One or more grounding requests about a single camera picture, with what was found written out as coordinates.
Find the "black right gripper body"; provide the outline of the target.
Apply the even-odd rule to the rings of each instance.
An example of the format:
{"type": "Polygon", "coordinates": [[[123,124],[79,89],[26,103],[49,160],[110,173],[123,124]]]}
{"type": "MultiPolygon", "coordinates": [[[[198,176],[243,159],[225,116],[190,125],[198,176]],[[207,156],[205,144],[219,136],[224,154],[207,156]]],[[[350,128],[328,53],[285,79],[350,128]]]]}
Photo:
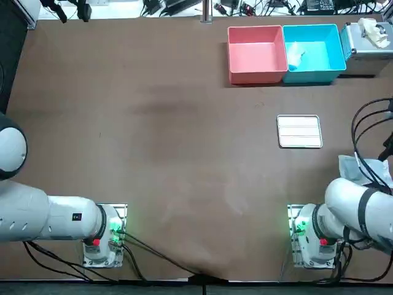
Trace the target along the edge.
{"type": "Polygon", "coordinates": [[[383,143],[384,150],[378,156],[378,160],[386,160],[392,155],[393,135],[390,135],[383,143]]]}

